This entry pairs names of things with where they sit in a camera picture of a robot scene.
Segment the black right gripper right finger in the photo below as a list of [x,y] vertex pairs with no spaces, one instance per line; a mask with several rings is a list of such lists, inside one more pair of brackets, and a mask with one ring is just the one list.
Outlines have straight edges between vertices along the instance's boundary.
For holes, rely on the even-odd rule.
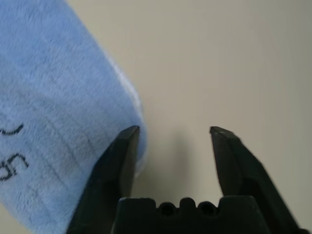
[[300,227],[261,162],[239,137],[210,128],[219,184],[224,196],[253,197],[273,234],[298,234]]

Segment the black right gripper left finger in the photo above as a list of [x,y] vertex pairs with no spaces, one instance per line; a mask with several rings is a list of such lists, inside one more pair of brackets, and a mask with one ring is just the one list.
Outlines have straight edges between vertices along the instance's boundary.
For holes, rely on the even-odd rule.
[[96,162],[67,233],[111,233],[118,201],[132,192],[139,134],[137,125],[122,130]]

